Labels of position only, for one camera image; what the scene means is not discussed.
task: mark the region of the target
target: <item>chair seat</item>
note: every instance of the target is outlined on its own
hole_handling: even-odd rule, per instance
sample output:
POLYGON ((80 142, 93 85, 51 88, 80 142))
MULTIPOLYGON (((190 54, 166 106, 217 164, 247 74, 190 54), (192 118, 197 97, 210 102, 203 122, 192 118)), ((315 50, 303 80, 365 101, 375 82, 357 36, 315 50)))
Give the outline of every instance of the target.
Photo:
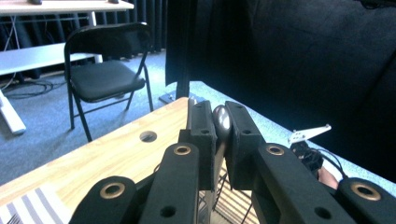
POLYGON ((121 61, 73 67, 72 73, 73 89, 85 102, 104 100, 145 86, 145 79, 131 73, 131 69, 121 61))

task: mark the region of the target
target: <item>striped cloth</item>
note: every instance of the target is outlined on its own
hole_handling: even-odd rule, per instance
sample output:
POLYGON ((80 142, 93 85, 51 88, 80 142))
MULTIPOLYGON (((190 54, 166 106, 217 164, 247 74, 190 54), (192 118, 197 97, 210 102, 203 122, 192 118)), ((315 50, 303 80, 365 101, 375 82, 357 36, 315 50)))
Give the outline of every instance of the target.
POLYGON ((32 190, 12 203, 0 207, 0 224, 17 214, 24 224, 68 223, 71 213, 49 186, 32 190))

